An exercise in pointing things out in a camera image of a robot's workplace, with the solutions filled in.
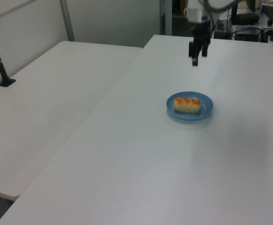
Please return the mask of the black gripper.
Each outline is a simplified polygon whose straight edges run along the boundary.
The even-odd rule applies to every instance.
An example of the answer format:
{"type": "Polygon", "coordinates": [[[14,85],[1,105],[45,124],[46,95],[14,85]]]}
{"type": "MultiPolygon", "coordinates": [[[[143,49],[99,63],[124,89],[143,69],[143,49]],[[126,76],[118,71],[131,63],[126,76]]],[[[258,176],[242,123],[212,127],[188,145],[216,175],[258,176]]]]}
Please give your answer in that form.
{"type": "Polygon", "coordinates": [[[211,22],[209,20],[199,23],[191,23],[191,35],[193,41],[189,43],[189,57],[192,65],[198,66],[198,51],[202,51],[202,57],[207,56],[208,47],[211,39],[211,22]]]}

